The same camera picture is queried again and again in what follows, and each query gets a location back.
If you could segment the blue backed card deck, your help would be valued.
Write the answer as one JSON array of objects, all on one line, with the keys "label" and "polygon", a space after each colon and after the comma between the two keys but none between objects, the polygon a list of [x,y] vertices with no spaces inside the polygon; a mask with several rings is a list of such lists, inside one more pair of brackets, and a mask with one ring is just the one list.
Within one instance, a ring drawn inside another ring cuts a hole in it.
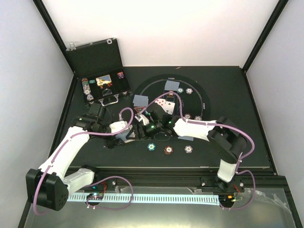
[{"label": "blue backed card deck", "polygon": [[127,139],[128,133],[129,132],[122,132],[122,133],[117,134],[115,137],[116,137],[116,139],[121,139],[124,143],[133,142],[134,141],[133,139]]}]

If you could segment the orange poker chip stack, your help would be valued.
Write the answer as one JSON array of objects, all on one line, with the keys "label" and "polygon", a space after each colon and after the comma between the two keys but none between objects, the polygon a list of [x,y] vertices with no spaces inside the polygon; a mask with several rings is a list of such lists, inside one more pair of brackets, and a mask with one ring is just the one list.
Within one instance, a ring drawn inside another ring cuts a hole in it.
[{"label": "orange poker chip stack", "polygon": [[173,152],[173,148],[172,148],[171,146],[166,146],[166,147],[164,148],[164,153],[165,153],[166,155],[170,155],[172,152]]}]

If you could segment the green poker chip stack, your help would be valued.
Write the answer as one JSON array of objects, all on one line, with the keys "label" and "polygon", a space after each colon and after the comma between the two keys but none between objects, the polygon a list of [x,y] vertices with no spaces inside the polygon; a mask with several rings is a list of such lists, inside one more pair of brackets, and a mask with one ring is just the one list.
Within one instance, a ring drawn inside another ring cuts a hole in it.
[{"label": "green poker chip stack", "polygon": [[154,143],[149,143],[149,144],[147,145],[147,149],[148,149],[149,151],[154,151],[155,148],[156,148],[156,145],[155,145]]}]

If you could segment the blue white chips big blind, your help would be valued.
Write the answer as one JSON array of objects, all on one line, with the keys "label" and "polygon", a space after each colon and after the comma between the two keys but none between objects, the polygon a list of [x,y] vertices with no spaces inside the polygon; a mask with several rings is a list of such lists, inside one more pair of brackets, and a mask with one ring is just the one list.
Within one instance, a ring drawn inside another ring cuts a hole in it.
[{"label": "blue white chips big blind", "polygon": [[194,120],[201,121],[202,118],[201,118],[201,116],[195,116]]}]

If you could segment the blue green fifty chips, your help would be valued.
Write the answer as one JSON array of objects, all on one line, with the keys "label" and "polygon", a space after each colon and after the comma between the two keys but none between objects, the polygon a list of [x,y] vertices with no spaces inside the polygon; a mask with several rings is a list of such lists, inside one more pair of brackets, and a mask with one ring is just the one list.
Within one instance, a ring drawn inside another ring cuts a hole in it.
[{"label": "blue green fifty chips", "polygon": [[182,93],[184,92],[184,89],[180,87],[180,88],[178,88],[177,92],[178,92],[179,94],[182,94]]}]

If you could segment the blue white chips small blind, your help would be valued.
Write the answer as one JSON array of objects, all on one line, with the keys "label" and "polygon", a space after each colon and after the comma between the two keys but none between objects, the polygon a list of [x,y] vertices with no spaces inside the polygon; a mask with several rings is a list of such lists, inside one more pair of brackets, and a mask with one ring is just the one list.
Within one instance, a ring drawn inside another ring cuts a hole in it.
[{"label": "blue white chips small blind", "polygon": [[193,92],[193,90],[192,90],[191,88],[187,88],[187,89],[186,89],[186,93],[187,93],[187,94],[191,94],[192,92]]}]

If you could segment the red triangular dealer button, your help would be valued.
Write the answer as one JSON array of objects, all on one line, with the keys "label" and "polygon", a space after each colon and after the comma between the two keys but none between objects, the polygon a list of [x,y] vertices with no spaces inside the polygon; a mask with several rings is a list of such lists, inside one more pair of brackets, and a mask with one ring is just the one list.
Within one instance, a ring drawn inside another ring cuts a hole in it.
[{"label": "red triangular dealer button", "polygon": [[135,108],[134,108],[134,110],[135,110],[137,113],[140,113],[143,109],[144,109],[144,107],[135,107]]}]

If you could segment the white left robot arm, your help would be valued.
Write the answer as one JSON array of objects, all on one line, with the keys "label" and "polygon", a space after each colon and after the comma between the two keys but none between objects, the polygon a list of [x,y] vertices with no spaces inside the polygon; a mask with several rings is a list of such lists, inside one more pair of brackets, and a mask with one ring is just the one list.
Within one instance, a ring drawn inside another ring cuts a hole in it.
[{"label": "white left robot arm", "polygon": [[67,169],[80,149],[89,141],[90,136],[116,136],[127,130],[132,121],[122,119],[112,124],[103,122],[106,108],[100,104],[92,104],[87,114],[76,117],[64,139],[52,155],[38,169],[30,169],[26,174],[28,201],[33,204],[36,215],[44,215],[38,211],[38,206],[46,210],[59,211],[66,204],[67,198],[88,186],[92,190],[102,184],[101,176],[93,170],[81,168],[66,176]]}]

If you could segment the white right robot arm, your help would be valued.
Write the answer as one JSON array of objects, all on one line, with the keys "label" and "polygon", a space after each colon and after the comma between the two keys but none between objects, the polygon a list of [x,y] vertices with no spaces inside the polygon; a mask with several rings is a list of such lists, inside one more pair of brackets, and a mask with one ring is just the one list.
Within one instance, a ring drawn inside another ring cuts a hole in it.
[{"label": "white right robot arm", "polygon": [[220,191],[228,191],[233,186],[233,177],[238,174],[240,163],[255,149],[253,139],[225,117],[217,121],[191,120],[178,116],[153,119],[152,122],[141,120],[131,127],[126,141],[153,138],[158,133],[192,137],[211,143],[220,157],[216,179]]}]

